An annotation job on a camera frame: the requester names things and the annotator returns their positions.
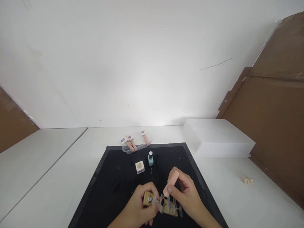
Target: cardboard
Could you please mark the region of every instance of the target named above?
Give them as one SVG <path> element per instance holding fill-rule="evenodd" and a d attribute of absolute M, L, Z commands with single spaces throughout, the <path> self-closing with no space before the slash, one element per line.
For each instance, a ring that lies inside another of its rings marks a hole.
<path fill-rule="evenodd" d="M 217 118 L 256 142 L 250 159 L 304 209 L 304 13 L 285 18 L 244 71 Z"/>
<path fill-rule="evenodd" d="M 1 88 L 0 126 L 0 153 L 39 129 Z"/>

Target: nail polish bottle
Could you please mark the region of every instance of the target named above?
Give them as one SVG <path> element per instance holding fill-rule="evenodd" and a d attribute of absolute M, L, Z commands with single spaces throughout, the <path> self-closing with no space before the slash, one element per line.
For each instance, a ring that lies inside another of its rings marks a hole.
<path fill-rule="evenodd" d="M 152 154 L 153 154 L 152 151 L 150 151 L 148 155 L 149 166 L 152 166 L 154 163 Z"/>

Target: white table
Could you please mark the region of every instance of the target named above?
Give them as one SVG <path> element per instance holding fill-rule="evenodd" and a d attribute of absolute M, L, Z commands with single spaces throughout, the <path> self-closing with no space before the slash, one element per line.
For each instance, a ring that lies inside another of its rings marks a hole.
<path fill-rule="evenodd" d="M 182 126 L 89 128 L 0 227 L 68 227 L 106 146 L 142 129 L 153 143 L 185 141 Z M 229 227 L 304 227 L 304 212 L 248 158 L 193 157 Z"/>
<path fill-rule="evenodd" d="M 38 130 L 0 154 L 0 222 L 85 130 Z"/>

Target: white plastic container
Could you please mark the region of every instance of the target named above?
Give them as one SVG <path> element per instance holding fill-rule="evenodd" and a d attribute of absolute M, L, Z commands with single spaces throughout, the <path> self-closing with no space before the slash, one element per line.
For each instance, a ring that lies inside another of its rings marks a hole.
<path fill-rule="evenodd" d="M 139 151 L 142 148 L 145 148 L 152 143 L 152 137 L 149 133 L 147 133 L 148 143 L 145 142 L 144 137 L 141 135 L 141 132 L 133 132 L 131 134 L 133 136 L 133 141 L 136 145 L 137 151 Z M 135 151 L 132 151 L 125 143 L 121 145 L 123 152 L 126 152 L 127 154 L 131 154 Z"/>
<path fill-rule="evenodd" d="M 250 157 L 255 142 L 224 119 L 187 119 L 183 134 L 189 149 L 202 156 Z"/>

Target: black mat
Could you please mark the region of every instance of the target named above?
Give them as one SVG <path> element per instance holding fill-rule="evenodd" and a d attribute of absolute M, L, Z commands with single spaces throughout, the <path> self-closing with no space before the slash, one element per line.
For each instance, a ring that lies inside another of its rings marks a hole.
<path fill-rule="evenodd" d="M 148 164 L 149 151 L 153 152 L 153 166 Z M 145 171 L 137 174 L 135 163 L 141 160 L 144 162 Z M 123 210 L 139 184 L 152 181 L 162 193 L 169 172 L 174 166 L 193 179 L 205 207 L 222 227 L 228 227 L 187 145 L 175 143 L 153 144 L 129 155 L 119 146 L 108 146 L 69 228 L 107 227 Z M 181 189 L 178 182 L 175 186 Z M 183 218 L 158 213 L 153 220 L 153 227 L 199 226 L 183 211 Z"/>

